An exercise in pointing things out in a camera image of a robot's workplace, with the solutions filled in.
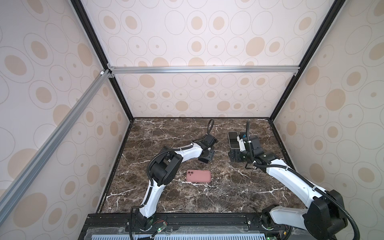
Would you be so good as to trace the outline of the pink phone case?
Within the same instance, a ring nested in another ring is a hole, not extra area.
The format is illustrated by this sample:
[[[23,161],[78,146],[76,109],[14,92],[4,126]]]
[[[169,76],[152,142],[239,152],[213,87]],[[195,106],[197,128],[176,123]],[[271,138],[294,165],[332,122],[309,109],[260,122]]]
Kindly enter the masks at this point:
[[[212,174],[210,171],[187,170],[186,180],[191,183],[210,183]]]

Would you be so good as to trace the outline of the silver phone dark screen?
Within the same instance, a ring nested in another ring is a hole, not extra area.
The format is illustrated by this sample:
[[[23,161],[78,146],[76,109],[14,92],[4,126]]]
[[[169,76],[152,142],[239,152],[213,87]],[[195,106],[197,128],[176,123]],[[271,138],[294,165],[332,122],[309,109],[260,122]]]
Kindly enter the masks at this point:
[[[238,141],[239,134],[237,132],[228,132],[228,139],[231,149],[239,149],[239,141]]]

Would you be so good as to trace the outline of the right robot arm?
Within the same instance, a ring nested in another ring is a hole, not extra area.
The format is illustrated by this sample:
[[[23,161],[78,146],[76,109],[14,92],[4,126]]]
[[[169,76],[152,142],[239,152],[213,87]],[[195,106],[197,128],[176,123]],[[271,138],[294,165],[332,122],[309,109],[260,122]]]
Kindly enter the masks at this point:
[[[277,179],[306,206],[304,209],[271,205],[263,209],[261,223],[271,230],[277,225],[287,225],[308,231],[317,240],[330,240],[350,225],[355,240],[361,238],[356,221],[346,211],[340,193],[312,183],[279,159],[274,153],[261,147],[258,137],[249,138],[246,133],[228,133],[232,162],[245,162]]]

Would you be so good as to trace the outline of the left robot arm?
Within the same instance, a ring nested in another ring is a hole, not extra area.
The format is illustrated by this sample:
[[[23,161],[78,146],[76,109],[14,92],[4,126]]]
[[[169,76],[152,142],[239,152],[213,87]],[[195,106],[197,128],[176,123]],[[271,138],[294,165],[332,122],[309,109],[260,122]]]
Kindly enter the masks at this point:
[[[209,163],[214,157],[214,145],[217,142],[218,140],[214,136],[206,134],[184,147],[164,146],[150,161],[146,170],[149,185],[145,197],[139,206],[132,207],[132,217],[136,218],[142,229],[148,229],[153,224],[153,217],[162,192],[166,185],[175,178],[181,164],[191,159]]]

